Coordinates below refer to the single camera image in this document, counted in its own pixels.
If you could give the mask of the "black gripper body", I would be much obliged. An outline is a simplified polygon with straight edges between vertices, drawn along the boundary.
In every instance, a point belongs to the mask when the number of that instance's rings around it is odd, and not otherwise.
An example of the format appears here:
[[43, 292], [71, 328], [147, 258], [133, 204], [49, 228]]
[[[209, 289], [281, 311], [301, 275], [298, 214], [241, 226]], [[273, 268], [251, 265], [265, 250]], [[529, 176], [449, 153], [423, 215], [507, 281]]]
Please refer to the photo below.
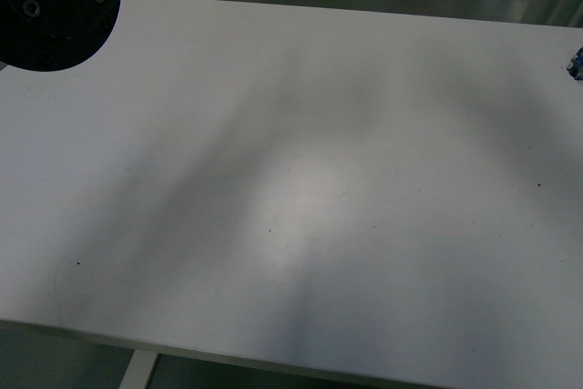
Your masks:
[[91, 58], [107, 41], [121, 0], [1, 0], [1, 61], [54, 72]]

